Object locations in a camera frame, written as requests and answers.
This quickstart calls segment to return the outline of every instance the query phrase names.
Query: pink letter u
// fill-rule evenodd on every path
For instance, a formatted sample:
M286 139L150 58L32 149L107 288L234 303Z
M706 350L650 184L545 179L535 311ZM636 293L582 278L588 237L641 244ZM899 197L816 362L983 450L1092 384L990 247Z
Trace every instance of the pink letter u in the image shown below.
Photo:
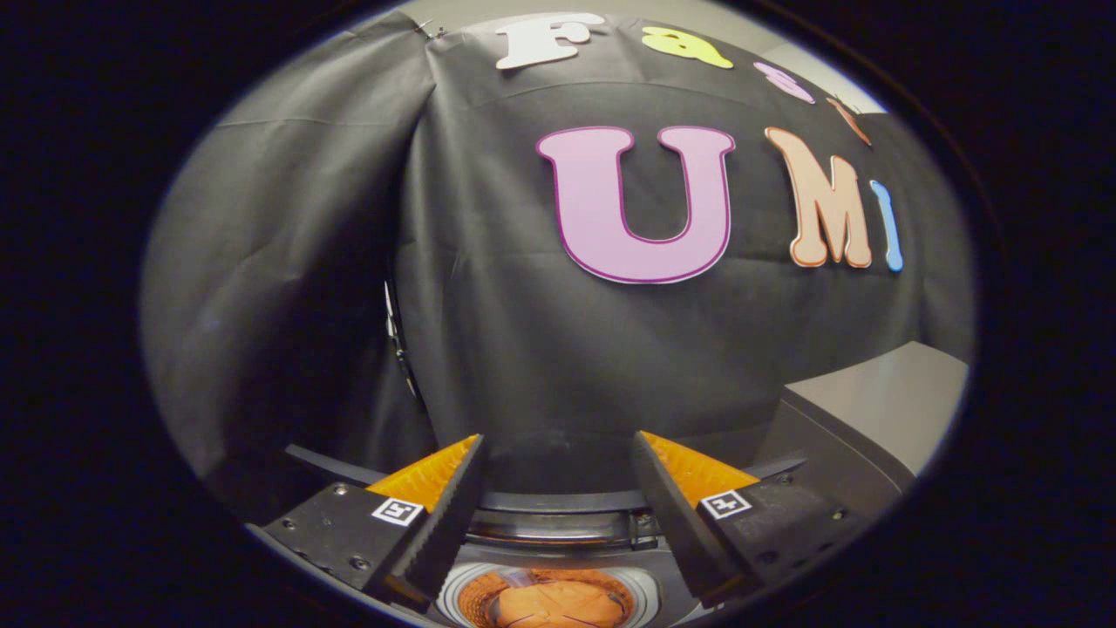
M700 126L670 126L658 141L682 157L686 225L666 240L632 232L624 218L620 154L635 144L614 126L551 133L536 149L554 164L555 204L566 251L583 268L625 283L670 283L708 270L729 244L724 155L732 136Z

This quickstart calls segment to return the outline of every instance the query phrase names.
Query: black cloth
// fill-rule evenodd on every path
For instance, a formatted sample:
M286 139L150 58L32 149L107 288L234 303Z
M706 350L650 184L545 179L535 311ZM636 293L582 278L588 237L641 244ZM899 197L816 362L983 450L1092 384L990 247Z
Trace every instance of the black cloth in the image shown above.
M576 57L499 70L497 22L426 41L395 13L233 107L167 195L145 273L153 386L194 468L294 441L388 472L483 433L496 489L624 490L633 431L761 435L785 385L912 340L971 364L962 203L917 138L888 114L858 115L869 147L816 85L796 76L807 104L753 68L760 57L711 38L733 69L663 54L641 42L644 26L671 25L608 16ZM734 137L715 265L625 284L564 250L535 145L600 125L635 136L625 206L647 238L685 223L679 157L657 133ZM827 174L830 155L856 168L869 268L791 260L795 197L768 126L800 136ZM869 180L891 192L901 272L884 262ZM429 416L385 342L388 267Z

